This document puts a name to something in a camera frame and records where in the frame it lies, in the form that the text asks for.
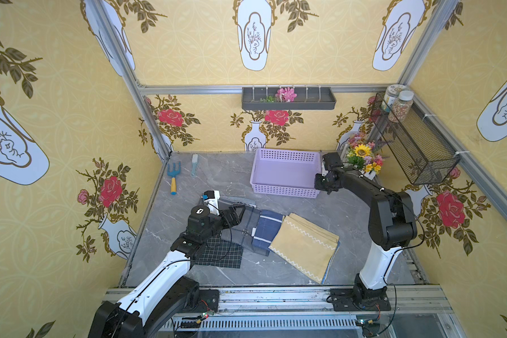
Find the grey checked pillowcase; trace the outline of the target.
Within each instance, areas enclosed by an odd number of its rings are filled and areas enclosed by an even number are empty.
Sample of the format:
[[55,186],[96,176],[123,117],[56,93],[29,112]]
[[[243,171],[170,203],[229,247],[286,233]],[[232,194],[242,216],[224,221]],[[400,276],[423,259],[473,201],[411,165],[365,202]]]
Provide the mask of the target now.
[[253,230],[257,226],[261,211],[252,206],[245,206],[242,220],[239,225],[223,230],[221,239],[242,246],[244,249],[254,252]]

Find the navy striped pillowcase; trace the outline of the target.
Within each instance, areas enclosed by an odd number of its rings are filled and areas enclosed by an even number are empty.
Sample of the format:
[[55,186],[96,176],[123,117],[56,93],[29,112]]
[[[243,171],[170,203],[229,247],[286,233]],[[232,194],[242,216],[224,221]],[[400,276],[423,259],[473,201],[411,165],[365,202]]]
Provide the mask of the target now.
[[269,246],[280,231],[284,215],[274,211],[262,210],[256,227],[252,232],[252,246],[257,253],[269,255]]

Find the purple plastic basket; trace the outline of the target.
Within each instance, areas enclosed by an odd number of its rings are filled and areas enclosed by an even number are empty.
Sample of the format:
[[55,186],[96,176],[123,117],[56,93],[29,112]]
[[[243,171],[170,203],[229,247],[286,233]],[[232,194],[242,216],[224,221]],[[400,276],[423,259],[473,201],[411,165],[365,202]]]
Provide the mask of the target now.
[[315,176],[321,173],[318,152],[257,149],[250,184],[256,194],[315,199]]

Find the yellow pillowcase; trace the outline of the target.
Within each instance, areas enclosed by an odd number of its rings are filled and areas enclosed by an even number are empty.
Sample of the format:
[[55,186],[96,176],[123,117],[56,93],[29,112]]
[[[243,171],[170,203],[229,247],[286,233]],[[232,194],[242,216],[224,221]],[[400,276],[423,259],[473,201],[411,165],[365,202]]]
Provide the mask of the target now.
[[283,218],[269,249],[310,280],[323,284],[338,247],[338,235],[290,214]]

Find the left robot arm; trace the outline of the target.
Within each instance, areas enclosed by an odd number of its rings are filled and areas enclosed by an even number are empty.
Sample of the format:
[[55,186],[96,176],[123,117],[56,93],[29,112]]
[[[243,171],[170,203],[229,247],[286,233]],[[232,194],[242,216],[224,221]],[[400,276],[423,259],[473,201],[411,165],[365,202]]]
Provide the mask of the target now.
[[244,204],[232,204],[217,214],[205,205],[192,208],[186,231],[173,242],[160,265],[116,303],[103,302],[88,336],[153,337],[176,313],[196,308],[199,283],[186,274],[192,264],[200,262],[208,240],[238,226],[245,211]]

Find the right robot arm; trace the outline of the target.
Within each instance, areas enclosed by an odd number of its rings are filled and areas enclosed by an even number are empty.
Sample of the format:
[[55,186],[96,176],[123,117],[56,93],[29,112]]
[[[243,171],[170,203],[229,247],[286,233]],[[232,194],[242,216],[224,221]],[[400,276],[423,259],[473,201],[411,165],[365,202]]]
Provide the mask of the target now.
[[327,302],[335,311],[390,311],[396,301],[387,296],[387,277],[398,255],[418,235],[411,197],[393,192],[342,162],[336,152],[323,155],[325,174],[315,176],[314,187],[328,194],[348,190],[370,208],[371,247],[365,265],[351,289],[331,289]]

